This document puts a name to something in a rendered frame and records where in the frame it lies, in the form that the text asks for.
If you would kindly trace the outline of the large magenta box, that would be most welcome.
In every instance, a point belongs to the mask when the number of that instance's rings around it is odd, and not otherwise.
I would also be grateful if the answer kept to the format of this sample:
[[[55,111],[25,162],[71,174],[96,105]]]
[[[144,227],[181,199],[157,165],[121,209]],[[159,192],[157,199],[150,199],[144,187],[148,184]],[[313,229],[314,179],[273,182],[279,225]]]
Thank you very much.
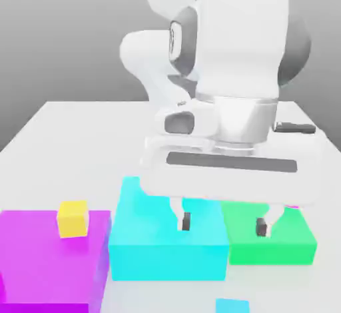
[[[60,238],[55,211],[0,213],[0,313],[101,313],[111,214],[85,237]]]

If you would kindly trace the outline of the small light blue cube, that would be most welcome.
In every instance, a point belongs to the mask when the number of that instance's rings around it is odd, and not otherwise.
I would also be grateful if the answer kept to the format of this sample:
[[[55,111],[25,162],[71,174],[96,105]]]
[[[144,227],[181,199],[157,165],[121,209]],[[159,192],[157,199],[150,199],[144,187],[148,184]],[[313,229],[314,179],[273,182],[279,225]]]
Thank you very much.
[[[217,298],[215,313],[250,313],[250,304],[247,300]]]

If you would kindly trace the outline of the large green box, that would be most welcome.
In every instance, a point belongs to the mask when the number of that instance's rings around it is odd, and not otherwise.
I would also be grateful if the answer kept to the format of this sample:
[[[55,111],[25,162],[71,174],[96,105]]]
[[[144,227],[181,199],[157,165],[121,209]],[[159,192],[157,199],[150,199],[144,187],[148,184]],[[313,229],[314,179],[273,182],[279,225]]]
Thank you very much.
[[[317,241],[301,211],[286,208],[269,238],[256,235],[267,204],[222,202],[231,265],[311,265]]]

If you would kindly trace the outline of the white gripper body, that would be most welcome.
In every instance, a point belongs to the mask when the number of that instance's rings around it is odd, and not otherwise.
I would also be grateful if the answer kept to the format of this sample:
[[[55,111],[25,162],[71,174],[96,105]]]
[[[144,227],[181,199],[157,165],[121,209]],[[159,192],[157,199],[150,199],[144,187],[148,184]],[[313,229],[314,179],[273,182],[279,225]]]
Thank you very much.
[[[253,155],[208,151],[206,140],[149,137],[141,187],[150,195],[305,206],[320,198],[320,137],[270,135]]]

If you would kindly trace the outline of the large cyan box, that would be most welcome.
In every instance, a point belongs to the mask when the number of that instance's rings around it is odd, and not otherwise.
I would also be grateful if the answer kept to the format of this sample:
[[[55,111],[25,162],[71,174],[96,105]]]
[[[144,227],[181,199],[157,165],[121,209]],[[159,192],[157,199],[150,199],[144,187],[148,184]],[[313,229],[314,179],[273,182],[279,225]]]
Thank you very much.
[[[149,196],[126,176],[109,238],[113,280],[221,281],[229,243],[219,202],[183,200],[190,229],[178,230],[169,199]]]

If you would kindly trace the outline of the small yellow cube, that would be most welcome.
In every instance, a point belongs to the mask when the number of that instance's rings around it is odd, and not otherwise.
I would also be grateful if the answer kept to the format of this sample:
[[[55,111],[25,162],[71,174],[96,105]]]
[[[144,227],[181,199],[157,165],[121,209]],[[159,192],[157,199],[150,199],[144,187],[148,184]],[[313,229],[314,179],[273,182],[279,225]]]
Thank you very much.
[[[57,213],[60,238],[77,238],[88,235],[89,210],[86,200],[63,201]]]

